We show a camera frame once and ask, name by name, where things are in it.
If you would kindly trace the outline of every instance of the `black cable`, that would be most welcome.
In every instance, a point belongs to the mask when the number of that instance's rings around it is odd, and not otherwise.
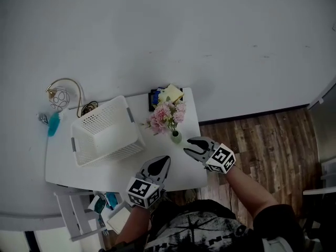
[[[231,189],[231,186],[229,185],[229,201],[230,201],[230,211],[232,212],[232,203],[231,203],[231,198],[232,198],[232,189]]]
[[[88,104],[83,106],[80,116],[81,117],[84,116],[85,114],[89,113],[90,111],[92,111],[93,109],[95,109],[97,107],[98,107],[98,102],[97,101],[89,102]]]

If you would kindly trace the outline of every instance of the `green vase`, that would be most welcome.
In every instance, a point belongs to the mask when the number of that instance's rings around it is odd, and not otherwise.
[[[182,141],[182,135],[179,131],[174,131],[170,135],[170,139],[175,143],[179,144]]]

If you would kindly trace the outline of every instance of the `flower bouquet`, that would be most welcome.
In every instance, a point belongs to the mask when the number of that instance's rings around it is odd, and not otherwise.
[[[182,136],[176,127],[183,121],[185,110],[185,102],[178,100],[172,103],[168,97],[166,102],[160,102],[156,106],[154,112],[146,120],[146,124],[153,130],[154,135],[170,131],[172,140],[179,143]]]

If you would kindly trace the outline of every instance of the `basket handle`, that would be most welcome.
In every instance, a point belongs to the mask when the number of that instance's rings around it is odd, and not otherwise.
[[[127,113],[128,113],[128,116],[130,117],[131,122],[134,122],[134,118],[133,118],[131,109],[129,107],[127,107]]]
[[[72,152],[76,152],[75,138],[71,137]]]

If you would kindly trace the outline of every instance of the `white floor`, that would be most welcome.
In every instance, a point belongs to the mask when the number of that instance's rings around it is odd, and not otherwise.
[[[95,220],[89,221],[95,230]],[[98,234],[83,240],[72,242],[67,228],[39,230],[35,232],[36,240],[41,252],[98,252],[101,248]],[[29,252],[24,232],[8,232],[0,230],[1,252]]]

